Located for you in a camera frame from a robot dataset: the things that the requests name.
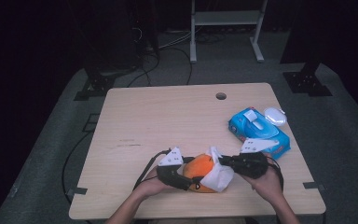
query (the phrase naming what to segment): person's right hand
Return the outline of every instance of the person's right hand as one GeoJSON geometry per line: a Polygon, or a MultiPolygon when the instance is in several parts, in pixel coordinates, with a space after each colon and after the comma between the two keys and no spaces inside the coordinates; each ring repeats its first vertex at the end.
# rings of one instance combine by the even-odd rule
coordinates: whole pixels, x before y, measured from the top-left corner
{"type": "Polygon", "coordinates": [[[274,203],[283,197],[278,174],[272,167],[268,167],[266,173],[257,179],[241,175],[243,179],[252,185],[252,188],[267,202],[274,203]]]}

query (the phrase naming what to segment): black strap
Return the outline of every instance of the black strap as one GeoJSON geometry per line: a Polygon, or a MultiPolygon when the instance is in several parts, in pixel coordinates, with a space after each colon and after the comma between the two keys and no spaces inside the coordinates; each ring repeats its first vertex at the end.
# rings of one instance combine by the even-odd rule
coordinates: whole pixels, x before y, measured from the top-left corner
{"type": "Polygon", "coordinates": [[[154,156],[152,159],[150,159],[149,163],[146,165],[144,171],[142,172],[142,174],[139,176],[138,180],[136,180],[135,186],[133,187],[132,190],[135,190],[138,185],[140,185],[142,183],[142,180],[144,179],[144,177],[146,176],[147,172],[149,171],[150,167],[153,165],[154,161],[156,160],[156,158],[159,155],[165,154],[167,155],[168,153],[171,152],[171,149],[169,148],[168,150],[164,150],[164,151],[160,151],[158,154],[156,154],[156,156],[154,156]]]}

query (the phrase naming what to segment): white lid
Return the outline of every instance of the white lid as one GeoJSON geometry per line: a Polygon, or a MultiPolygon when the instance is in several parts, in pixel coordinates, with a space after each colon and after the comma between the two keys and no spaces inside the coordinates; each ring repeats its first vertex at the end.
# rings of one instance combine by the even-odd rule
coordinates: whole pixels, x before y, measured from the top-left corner
{"type": "Polygon", "coordinates": [[[269,122],[276,126],[282,126],[286,123],[286,116],[284,115],[284,112],[275,107],[269,107],[264,110],[264,116],[269,122]]]}

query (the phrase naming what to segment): person's left hand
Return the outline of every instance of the person's left hand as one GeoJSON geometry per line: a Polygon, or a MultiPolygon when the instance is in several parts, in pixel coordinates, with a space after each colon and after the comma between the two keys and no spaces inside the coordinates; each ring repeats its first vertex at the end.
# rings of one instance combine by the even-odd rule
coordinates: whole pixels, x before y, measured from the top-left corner
{"type": "Polygon", "coordinates": [[[162,183],[157,177],[157,166],[155,166],[145,177],[144,181],[134,190],[141,193],[145,198],[161,193],[165,189],[174,189],[162,183]]]}

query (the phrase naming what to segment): blue package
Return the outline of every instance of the blue package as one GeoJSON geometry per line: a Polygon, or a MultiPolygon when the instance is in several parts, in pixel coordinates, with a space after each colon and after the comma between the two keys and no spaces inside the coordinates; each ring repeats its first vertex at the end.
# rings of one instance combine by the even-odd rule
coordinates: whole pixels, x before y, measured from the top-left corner
{"type": "Polygon", "coordinates": [[[279,144],[263,150],[271,154],[274,160],[290,149],[290,139],[283,131],[272,124],[255,108],[249,107],[234,115],[228,122],[228,129],[242,142],[246,138],[258,138],[278,141],[279,144]]]}

